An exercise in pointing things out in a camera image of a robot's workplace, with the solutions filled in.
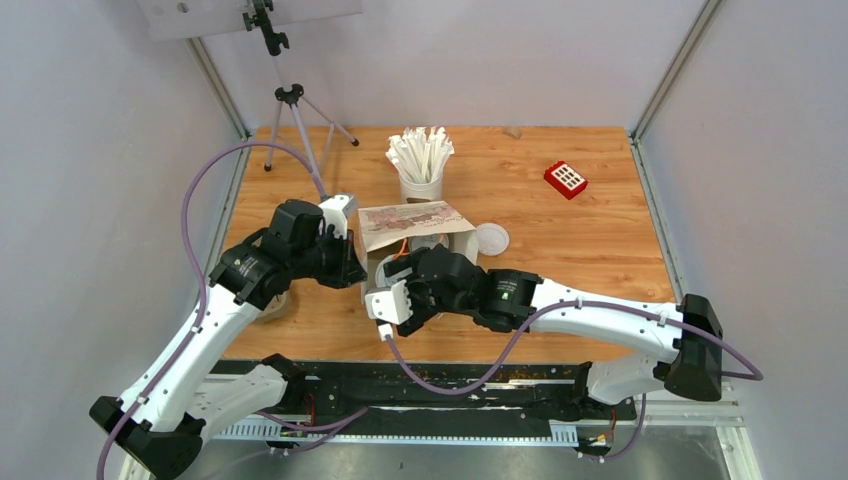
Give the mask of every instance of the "tripod leg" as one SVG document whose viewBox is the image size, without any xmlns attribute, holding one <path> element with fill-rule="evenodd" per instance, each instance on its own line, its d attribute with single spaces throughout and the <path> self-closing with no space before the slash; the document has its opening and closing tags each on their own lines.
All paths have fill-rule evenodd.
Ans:
<svg viewBox="0 0 848 480">
<path fill-rule="evenodd" d="M 309 105 L 310 107 L 312 107 L 312 110 L 315 110 L 316 112 L 318 112 L 318 115 L 321 115 L 322 117 L 324 117 L 324 120 L 326 120 L 326 121 L 327 121 L 327 123 L 329 123 L 330 125 L 335 125 L 335 126 L 336 126 L 336 128 L 338 128 L 338 129 L 339 129 L 339 131 L 340 131 L 340 132 L 342 132 L 342 135 L 344 135 L 345 137 L 347 137 L 347 139 L 350 141 L 350 143 L 352 143 L 352 144 L 353 144 L 353 146 L 354 146 L 354 147 L 358 147 L 358 146 L 359 146 L 359 140 L 357 140 L 357 139 L 356 139 L 356 137 L 354 137 L 353 135 L 351 135 L 351 134 L 350 134 L 350 132 L 348 132 L 348 131 L 347 131 L 347 130 L 343 127 L 343 126 L 341 126 L 341 125 L 339 125 L 338 123 L 336 123 L 336 122 L 334 122 L 334 121 L 330 120 L 330 117 L 328 117 L 328 116 L 324 115 L 324 112 L 322 112 L 321 110 L 319 110 L 319 109 L 318 109 L 318 107 L 316 107 L 315 105 L 313 105 L 313 104 L 312 104 L 312 102 L 310 102 L 310 101 L 309 101 L 309 99 L 308 99 L 308 98 L 306 98 L 306 95 L 304 95 L 304 96 L 303 96 L 303 97 L 301 97 L 301 98 L 303 98 L 303 101 L 304 101 L 304 102 L 306 102 L 306 104 L 307 104 L 307 105 Z"/>
<path fill-rule="evenodd" d="M 277 130 L 280 128 L 280 112 L 283 111 L 283 102 L 278 102 L 277 111 L 274 113 L 274 124 L 271 125 L 271 143 L 277 141 Z M 268 156 L 265 157 L 265 171 L 271 171 L 271 157 L 274 156 L 274 149 L 268 148 Z"/>
<path fill-rule="evenodd" d="M 303 142 L 303 149 L 306 150 L 306 157 L 309 159 L 309 164 L 312 165 L 312 171 L 318 178 L 321 178 L 321 170 L 318 169 L 318 163 L 315 161 L 315 154 L 312 152 L 312 142 L 309 141 L 309 133 L 306 131 L 306 127 L 303 126 L 303 119 L 300 118 L 300 110 L 298 110 L 296 103 L 289 105 L 289 107 L 292 109 L 294 124 L 297 125 L 300 140 Z"/>
</svg>

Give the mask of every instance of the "cup of white sticks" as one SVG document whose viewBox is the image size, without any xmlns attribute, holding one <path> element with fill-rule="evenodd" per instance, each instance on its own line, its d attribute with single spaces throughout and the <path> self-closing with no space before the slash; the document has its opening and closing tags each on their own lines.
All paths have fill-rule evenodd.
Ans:
<svg viewBox="0 0 848 480">
<path fill-rule="evenodd" d="M 407 128 L 403 135 L 389 137 L 386 158 L 398 171 L 400 196 L 404 203 L 442 199 L 442 181 L 448 158 L 454 153 L 444 127 Z"/>
</svg>

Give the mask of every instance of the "white cup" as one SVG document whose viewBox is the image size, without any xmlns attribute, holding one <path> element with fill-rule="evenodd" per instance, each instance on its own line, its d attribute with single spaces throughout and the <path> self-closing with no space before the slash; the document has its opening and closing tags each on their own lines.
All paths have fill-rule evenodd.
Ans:
<svg viewBox="0 0 848 480">
<path fill-rule="evenodd" d="M 400 201 L 403 203 L 433 202 L 442 199 L 443 175 L 430 183 L 412 183 L 398 175 L 400 178 Z"/>
</svg>

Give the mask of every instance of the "gray floor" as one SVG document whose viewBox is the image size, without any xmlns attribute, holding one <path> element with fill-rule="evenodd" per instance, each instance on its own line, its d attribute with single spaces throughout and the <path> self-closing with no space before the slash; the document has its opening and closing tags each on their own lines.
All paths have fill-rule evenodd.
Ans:
<svg viewBox="0 0 848 480">
<path fill-rule="evenodd" d="M 623 446 L 633 429 L 619 426 Z M 200 480 L 263 444 L 213 441 L 180 480 Z M 327 444 L 289 458 L 261 456 L 215 477 L 220 480 L 344 479 L 687 479 L 730 477 L 715 429 L 648 427 L 625 457 L 596 465 L 571 449 Z"/>
</svg>

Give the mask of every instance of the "tripod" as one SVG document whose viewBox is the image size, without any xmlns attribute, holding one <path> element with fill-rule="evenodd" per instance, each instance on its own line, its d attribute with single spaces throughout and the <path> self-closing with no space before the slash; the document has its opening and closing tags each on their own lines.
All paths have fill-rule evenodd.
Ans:
<svg viewBox="0 0 848 480">
<path fill-rule="evenodd" d="M 257 26 L 260 30 L 262 30 L 262 36 L 265 38 L 265 46 L 268 48 L 268 53 L 271 54 L 272 60 L 274 61 L 274 69 L 277 71 L 277 78 L 280 80 L 280 84 L 282 85 L 284 83 L 283 75 L 280 71 L 279 65 L 277 65 L 276 57 L 282 52 L 280 49 L 281 45 L 283 48 L 289 48 L 288 37 L 283 32 L 274 32 L 274 29 L 271 26 L 271 20 L 268 18 L 268 11 L 274 10 L 273 0 L 253 0 L 253 9 L 255 14 L 252 17 L 246 12 L 242 14 L 245 28 L 247 28 L 248 32 L 253 30 L 254 26 Z M 291 109 L 292 118 L 294 119 L 294 124 L 300 134 L 300 140 L 303 142 L 303 148 L 306 150 L 306 157 L 309 159 L 309 164 L 312 166 L 312 170 L 315 174 L 319 177 L 321 176 L 321 169 L 324 167 L 324 160 L 326 159 L 327 151 L 330 149 L 330 143 L 333 140 L 333 133 L 336 129 L 338 129 L 339 132 L 341 132 L 354 147 L 359 145 L 359 140 L 357 140 L 356 137 L 345 130 L 343 126 L 339 125 L 334 120 L 331 120 L 330 117 L 325 115 L 324 112 L 319 110 L 318 107 L 304 96 L 302 85 L 297 83 L 292 84 L 291 90 L 286 90 L 281 86 L 274 90 L 274 97 L 277 99 L 278 105 L 274 113 L 274 123 L 271 125 L 271 141 L 274 142 L 277 140 L 277 132 L 280 127 L 280 116 L 282 115 L 283 104 L 286 104 L 289 106 L 289 109 Z M 297 102 L 301 98 L 307 105 L 312 107 L 313 110 L 318 112 L 318 115 L 321 115 L 321 117 L 324 118 L 324 120 L 330 125 L 330 130 L 327 134 L 327 141 L 324 144 L 324 150 L 321 152 L 320 163 L 315 161 L 315 153 L 312 151 L 312 142 L 309 140 L 309 133 L 306 131 L 306 127 L 303 124 L 303 118 L 300 116 L 300 109 L 298 108 Z M 271 159 L 273 157 L 273 153 L 273 149 L 269 148 L 268 156 L 265 158 L 266 172 L 271 171 Z"/>
</svg>

